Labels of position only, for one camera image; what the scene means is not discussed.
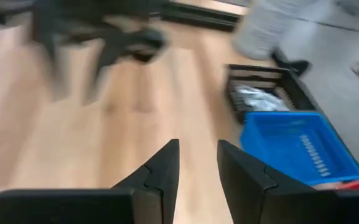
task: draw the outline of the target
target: table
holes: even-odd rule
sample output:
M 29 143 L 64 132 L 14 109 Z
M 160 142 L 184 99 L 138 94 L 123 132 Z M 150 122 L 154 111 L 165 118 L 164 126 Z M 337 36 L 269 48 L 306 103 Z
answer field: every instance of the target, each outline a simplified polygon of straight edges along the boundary
M 359 162 L 359 77 L 350 69 L 359 32 L 294 21 L 280 48 L 289 60 L 312 64 L 301 80 Z
M 217 140 L 238 145 L 241 126 L 223 94 L 225 64 L 273 62 L 237 54 L 226 32 L 154 25 L 170 45 L 144 67 L 123 60 L 106 69 L 100 101 L 86 107 L 85 81 L 99 41 L 62 49 L 71 94 L 53 102 L 37 49 L 21 44 L 23 27 L 0 30 L 0 190 L 111 187 L 179 138 L 175 223 L 231 223 Z

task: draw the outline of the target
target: red object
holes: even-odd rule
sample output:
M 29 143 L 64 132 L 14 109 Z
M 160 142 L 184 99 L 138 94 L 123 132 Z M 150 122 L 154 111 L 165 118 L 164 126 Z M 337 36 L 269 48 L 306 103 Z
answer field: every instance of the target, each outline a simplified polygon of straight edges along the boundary
M 338 187 L 339 190 L 359 190 L 359 180 L 355 180 Z

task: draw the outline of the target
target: blue plastic basket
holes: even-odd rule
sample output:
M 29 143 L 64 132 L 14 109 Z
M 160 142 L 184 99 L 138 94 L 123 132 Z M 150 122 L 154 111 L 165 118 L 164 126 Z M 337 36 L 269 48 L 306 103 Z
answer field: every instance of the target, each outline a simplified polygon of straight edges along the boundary
M 243 149 L 308 185 L 359 179 L 359 168 L 318 113 L 250 112 Z

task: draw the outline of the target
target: white object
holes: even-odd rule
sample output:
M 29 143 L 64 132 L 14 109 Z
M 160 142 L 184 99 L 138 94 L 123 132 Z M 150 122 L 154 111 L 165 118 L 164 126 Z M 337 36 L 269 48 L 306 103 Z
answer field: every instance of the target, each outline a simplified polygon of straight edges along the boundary
M 279 45 L 293 17 L 301 7 L 311 1 L 315 0 L 257 1 L 238 25 L 233 39 L 234 47 L 246 57 L 255 60 L 268 59 Z
M 244 102 L 256 111 L 288 111 L 284 102 L 263 90 L 246 85 L 236 87 Z

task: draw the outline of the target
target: floor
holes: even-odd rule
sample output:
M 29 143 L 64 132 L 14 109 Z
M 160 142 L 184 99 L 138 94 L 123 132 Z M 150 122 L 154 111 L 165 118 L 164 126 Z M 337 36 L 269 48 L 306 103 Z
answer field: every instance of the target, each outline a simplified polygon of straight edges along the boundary
M 225 64 L 273 63 L 237 54 L 225 32 L 154 26 L 170 45 L 149 65 L 106 69 L 101 99 L 86 107 L 82 86 L 100 42 L 62 49 L 71 95 L 53 102 L 23 27 L 0 29 L 0 190 L 111 187 L 179 138 L 175 223 L 231 223 L 216 147 L 218 139 L 238 144 L 241 127 L 223 96 Z

